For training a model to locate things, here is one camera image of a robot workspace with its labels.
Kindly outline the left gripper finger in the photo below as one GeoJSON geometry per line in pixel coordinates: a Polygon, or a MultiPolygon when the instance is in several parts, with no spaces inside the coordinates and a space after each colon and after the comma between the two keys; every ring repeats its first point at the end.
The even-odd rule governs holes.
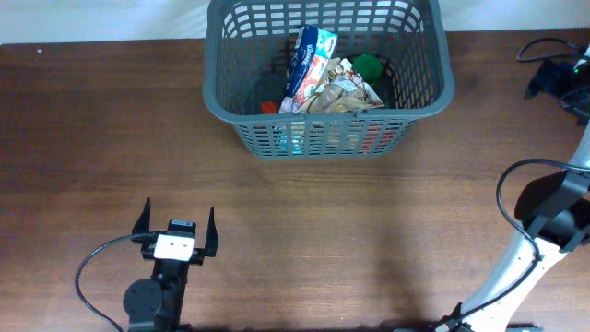
{"type": "Polygon", "coordinates": [[[143,210],[137,219],[134,227],[132,228],[132,234],[137,235],[141,233],[149,233],[150,230],[150,217],[151,217],[151,199],[146,199],[143,210]]]}
{"type": "Polygon", "coordinates": [[[215,257],[218,250],[218,242],[218,231],[215,224],[215,209],[212,207],[208,216],[204,256],[215,257]]]}

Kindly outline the grey plastic shopping basket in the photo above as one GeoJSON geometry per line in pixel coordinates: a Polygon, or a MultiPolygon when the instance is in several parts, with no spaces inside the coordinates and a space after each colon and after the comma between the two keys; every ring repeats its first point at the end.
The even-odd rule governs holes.
{"type": "Polygon", "coordinates": [[[208,6],[204,101],[262,159],[383,155],[453,95],[437,0],[208,6]]]}

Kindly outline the brown white snack bag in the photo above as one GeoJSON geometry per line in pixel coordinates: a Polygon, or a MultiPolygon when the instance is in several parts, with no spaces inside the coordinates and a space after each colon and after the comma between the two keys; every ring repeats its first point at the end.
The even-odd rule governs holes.
{"type": "Polygon", "coordinates": [[[331,59],[319,86],[295,113],[348,113],[383,108],[382,99],[346,58],[331,59]]]}

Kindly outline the green lidded glass jar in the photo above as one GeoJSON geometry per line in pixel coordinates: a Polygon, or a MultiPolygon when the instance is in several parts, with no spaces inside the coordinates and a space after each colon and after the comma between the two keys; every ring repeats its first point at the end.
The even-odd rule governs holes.
{"type": "Polygon", "coordinates": [[[380,60],[372,54],[361,54],[354,58],[353,67],[361,78],[370,85],[374,85],[384,70],[380,60]]]}

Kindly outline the Kleenex tissue multipack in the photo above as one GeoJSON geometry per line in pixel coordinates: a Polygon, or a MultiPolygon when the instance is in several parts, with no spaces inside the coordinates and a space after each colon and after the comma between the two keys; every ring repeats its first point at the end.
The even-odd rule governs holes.
{"type": "Polygon", "coordinates": [[[336,48],[338,36],[313,25],[299,28],[279,113],[300,113],[317,91],[336,48]]]}

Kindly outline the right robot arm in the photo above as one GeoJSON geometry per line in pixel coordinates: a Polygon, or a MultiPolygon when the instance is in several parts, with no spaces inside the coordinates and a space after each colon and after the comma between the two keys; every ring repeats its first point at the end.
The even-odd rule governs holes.
{"type": "Polygon", "coordinates": [[[456,305],[450,315],[429,327],[429,331],[507,331],[514,313],[541,278],[568,253],[589,244],[589,45],[577,46],[568,41],[543,38],[524,46],[516,56],[519,63],[533,63],[559,58],[577,60],[564,79],[551,92],[547,83],[537,84],[537,91],[557,97],[560,107],[586,122],[582,139],[569,163],[547,159],[517,161],[504,171],[497,183],[496,200],[506,220],[515,228],[514,237],[498,265],[484,284],[465,302],[456,305]],[[524,53],[538,42],[559,42],[576,49],[578,54],[552,54],[524,58],[524,53]],[[511,218],[502,201],[502,188],[517,168],[542,164],[559,172],[529,183],[517,200],[511,218]]]}

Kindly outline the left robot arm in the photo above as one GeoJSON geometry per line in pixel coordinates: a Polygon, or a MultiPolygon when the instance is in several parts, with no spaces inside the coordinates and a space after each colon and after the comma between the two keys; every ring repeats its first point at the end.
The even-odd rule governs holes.
{"type": "Polygon", "coordinates": [[[201,266],[218,250],[214,211],[209,211],[205,246],[196,246],[196,225],[172,219],[165,231],[150,229],[151,201],[144,205],[132,229],[133,242],[141,246],[144,259],[153,262],[151,276],[132,283],[124,294],[123,307],[130,331],[190,331],[181,322],[185,287],[191,266],[201,266]]]}

